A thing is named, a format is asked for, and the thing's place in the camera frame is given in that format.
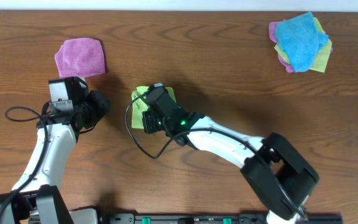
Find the light green cloth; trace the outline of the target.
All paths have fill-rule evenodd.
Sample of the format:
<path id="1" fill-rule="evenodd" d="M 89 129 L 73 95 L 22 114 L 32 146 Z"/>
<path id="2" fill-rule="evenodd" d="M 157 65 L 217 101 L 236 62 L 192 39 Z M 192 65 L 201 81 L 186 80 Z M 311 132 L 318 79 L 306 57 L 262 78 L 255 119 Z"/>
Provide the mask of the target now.
<path id="1" fill-rule="evenodd" d="M 132 100 L 148 91 L 147 86 L 137 86 L 135 91 L 132 92 Z M 132 104 L 132 124 L 131 127 L 134 129 L 143 129 L 142 113 L 147 111 L 149 106 L 145 103 L 145 97 L 139 98 Z"/>

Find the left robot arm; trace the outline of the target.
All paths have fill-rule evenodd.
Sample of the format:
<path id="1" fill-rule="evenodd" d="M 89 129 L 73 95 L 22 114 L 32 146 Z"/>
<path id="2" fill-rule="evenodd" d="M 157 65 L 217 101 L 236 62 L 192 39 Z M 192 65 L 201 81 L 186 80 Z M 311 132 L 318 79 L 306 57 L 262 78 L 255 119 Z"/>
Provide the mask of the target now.
<path id="1" fill-rule="evenodd" d="M 101 223 L 94 207 L 69 210 L 60 186 L 79 136 L 94 129 L 110 101 L 89 90 L 84 78 L 49 80 L 48 85 L 51 100 L 41 112 L 30 110 L 37 122 L 31 158 L 12 190 L 0 194 L 0 223 Z"/>

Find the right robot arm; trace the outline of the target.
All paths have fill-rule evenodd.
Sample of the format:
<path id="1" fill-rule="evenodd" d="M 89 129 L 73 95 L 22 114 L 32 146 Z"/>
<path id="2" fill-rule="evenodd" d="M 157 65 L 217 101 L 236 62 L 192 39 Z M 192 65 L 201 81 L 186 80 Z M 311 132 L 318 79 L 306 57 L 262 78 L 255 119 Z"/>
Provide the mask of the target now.
<path id="1" fill-rule="evenodd" d="M 250 136 L 221 126 L 210 117 L 186 111 L 164 86 L 152 86 L 143 95 L 149 107 L 142 113 L 147 134 L 165 131 L 170 141 L 213 153 L 240 169 L 268 208 L 269 223 L 306 221 L 304 203 L 319 175 L 282 135 Z"/>

